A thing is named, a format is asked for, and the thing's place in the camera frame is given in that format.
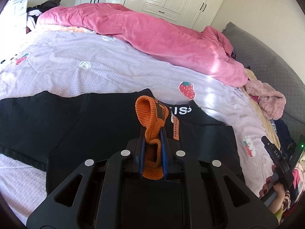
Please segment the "right hand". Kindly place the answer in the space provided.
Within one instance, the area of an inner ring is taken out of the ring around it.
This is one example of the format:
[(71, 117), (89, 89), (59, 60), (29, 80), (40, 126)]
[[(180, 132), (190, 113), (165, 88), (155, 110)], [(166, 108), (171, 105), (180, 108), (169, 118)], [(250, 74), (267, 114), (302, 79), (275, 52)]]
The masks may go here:
[(264, 197), (270, 190), (270, 185), (277, 194), (277, 197), (272, 201), (272, 203), (268, 206), (268, 209), (273, 213), (276, 214), (280, 208), (282, 207), (284, 198), (285, 198), (285, 190), (284, 186), (280, 182), (275, 182), (272, 180), (272, 177), (269, 176), (266, 178), (265, 183), (262, 186), (262, 189), (259, 191), (259, 197)]

